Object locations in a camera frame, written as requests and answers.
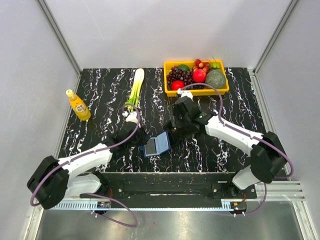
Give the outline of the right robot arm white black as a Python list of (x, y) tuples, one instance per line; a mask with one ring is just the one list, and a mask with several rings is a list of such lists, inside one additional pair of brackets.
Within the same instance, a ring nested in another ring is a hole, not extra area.
[(249, 165), (238, 171), (227, 186), (227, 192), (233, 198), (239, 198), (253, 184), (270, 184), (287, 162), (275, 133), (262, 134), (237, 126), (213, 112), (200, 110), (187, 96), (172, 105), (171, 126), (177, 139), (205, 134), (219, 138), (249, 156)]

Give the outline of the blue leather card holder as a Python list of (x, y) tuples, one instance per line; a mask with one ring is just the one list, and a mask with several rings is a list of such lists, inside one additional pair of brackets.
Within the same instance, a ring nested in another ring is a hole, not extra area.
[(161, 134), (159, 134), (156, 137), (151, 137), (150, 139), (155, 139), (155, 145), (156, 145), (156, 154), (152, 156), (146, 156), (145, 155), (145, 145), (142, 147), (143, 153), (145, 157), (153, 157), (153, 156), (159, 156), (165, 152), (167, 152), (171, 148), (170, 139), (168, 133), (165, 131)]

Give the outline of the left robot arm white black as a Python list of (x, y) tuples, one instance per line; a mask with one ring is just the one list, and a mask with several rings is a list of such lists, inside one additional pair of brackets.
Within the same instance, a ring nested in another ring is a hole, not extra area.
[(80, 179), (80, 174), (109, 163), (114, 156), (120, 155), (131, 146), (142, 146), (149, 139), (142, 126), (126, 122), (120, 130), (84, 152), (58, 159), (52, 155), (45, 157), (26, 184), (32, 193), (30, 205), (40, 205), (48, 210), (65, 197), (81, 195), (80, 191), (71, 189), (71, 185), (76, 183), (75, 180)]

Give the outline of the black card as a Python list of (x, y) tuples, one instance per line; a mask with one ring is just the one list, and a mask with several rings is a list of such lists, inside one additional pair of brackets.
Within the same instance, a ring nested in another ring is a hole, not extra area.
[(148, 140), (148, 142), (144, 146), (144, 151), (146, 156), (153, 156), (157, 153), (156, 141), (154, 138)]

